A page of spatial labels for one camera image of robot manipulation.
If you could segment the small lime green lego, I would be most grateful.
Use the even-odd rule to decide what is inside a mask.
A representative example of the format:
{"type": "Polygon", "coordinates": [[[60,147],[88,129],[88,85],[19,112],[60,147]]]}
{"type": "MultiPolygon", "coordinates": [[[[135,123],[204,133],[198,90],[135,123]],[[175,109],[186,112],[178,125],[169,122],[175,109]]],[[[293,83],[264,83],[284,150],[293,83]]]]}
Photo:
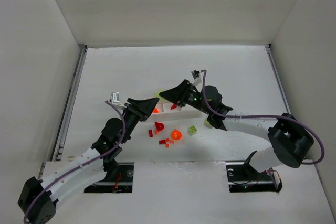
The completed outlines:
{"type": "Polygon", "coordinates": [[[160,96],[160,93],[162,92],[162,89],[158,89],[157,92],[154,94],[156,98],[161,99],[162,97],[160,96]]]}

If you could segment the dark red lego cluster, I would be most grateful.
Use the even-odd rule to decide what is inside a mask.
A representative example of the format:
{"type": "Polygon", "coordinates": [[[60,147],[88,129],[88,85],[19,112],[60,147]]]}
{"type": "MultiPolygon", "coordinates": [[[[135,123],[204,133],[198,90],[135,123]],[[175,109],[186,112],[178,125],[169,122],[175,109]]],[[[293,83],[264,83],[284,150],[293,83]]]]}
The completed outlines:
{"type": "Polygon", "coordinates": [[[163,124],[162,122],[155,122],[154,125],[155,125],[156,130],[157,130],[158,132],[164,130],[164,124],[163,124]]]}

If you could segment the lime green curved lego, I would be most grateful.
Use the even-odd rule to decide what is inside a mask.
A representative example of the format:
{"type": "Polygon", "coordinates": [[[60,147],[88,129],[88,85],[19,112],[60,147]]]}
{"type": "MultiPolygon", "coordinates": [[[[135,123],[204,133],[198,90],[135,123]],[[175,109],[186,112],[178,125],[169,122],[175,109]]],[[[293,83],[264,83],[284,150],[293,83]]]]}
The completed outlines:
{"type": "Polygon", "coordinates": [[[209,123],[209,121],[207,119],[205,119],[204,125],[208,128],[212,128],[211,124],[209,123]]]}

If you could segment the large lime green lego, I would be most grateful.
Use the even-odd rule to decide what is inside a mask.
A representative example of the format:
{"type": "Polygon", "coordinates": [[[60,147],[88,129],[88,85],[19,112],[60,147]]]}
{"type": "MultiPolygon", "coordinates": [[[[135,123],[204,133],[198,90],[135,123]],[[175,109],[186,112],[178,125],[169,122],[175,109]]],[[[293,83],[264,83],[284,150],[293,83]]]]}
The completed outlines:
{"type": "Polygon", "coordinates": [[[197,133],[197,128],[196,128],[194,125],[190,126],[190,127],[188,128],[188,133],[189,133],[189,135],[194,135],[194,134],[196,134],[196,133],[197,133]]]}

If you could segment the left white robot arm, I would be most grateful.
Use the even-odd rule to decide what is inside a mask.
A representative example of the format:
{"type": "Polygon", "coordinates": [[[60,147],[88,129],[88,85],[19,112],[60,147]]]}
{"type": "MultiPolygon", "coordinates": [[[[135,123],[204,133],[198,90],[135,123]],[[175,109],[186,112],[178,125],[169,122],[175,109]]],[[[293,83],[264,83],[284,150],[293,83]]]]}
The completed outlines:
{"type": "Polygon", "coordinates": [[[120,145],[131,138],[139,122],[151,116],[158,101],[129,98],[121,111],[107,101],[119,116],[106,121],[99,138],[84,153],[47,177],[33,176],[25,181],[18,199],[23,222],[47,223],[71,196],[107,176],[113,177],[119,167],[115,157],[122,151],[120,145]]]}

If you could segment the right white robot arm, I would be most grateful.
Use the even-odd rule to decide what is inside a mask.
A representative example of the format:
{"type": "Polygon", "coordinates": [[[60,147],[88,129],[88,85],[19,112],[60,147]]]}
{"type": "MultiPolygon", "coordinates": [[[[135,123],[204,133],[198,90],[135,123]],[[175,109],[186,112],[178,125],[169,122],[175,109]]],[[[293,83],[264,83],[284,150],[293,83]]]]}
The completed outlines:
{"type": "Polygon", "coordinates": [[[180,108],[189,105],[207,114],[208,122],[216,129],[246,133],[269,142],[270,147],[252,152],[245,160],[246,166],[259,173],[282,164],[300,167],[314,143],[310,134],[296,124],[290,114],[284,113],[280,119],[248,118],[225,106],[215,86],[204,86],[198,91],[195,85],[184,80],[159,95],[180,108]]]}

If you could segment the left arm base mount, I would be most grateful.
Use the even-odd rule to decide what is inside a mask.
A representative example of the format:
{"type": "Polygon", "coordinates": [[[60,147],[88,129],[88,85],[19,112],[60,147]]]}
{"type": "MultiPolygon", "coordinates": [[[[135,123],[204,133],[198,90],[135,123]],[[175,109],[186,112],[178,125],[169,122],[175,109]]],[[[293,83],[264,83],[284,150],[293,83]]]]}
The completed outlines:
{"type": "Polygon", "coordinates": [[[128,194],[133,191],[134,163],[119,163],[114,175],[84,189],[86,194],[128,194]]]}

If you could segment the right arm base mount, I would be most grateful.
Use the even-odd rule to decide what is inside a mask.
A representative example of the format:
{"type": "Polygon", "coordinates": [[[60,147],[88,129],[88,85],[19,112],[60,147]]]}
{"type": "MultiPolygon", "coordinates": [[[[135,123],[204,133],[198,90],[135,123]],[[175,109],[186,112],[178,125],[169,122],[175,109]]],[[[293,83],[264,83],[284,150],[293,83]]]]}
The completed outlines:
{"type": "Polygon", "coordinates": [[[276,170],[269,168],[258,172],[250,165],[256,152],[252,152],[244,161],[226,163],[230,193],[279,193],[282,190],[281,176],[276,170]]]}

